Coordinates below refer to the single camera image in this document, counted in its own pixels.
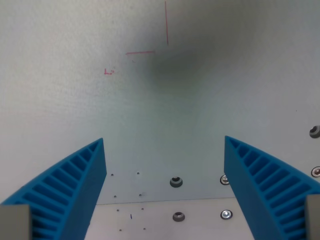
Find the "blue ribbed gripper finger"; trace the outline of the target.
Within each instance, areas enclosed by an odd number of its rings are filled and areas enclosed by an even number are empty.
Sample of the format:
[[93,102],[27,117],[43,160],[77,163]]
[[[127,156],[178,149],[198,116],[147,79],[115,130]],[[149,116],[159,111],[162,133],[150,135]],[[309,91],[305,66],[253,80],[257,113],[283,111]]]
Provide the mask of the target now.
[[83,240],[107,175],[102,138],[54,164],[5,199],[28,205],[34,240]]
[[319,182],[286,162],[230,136],[224,173],[256,240],[305,240],[305,201]]

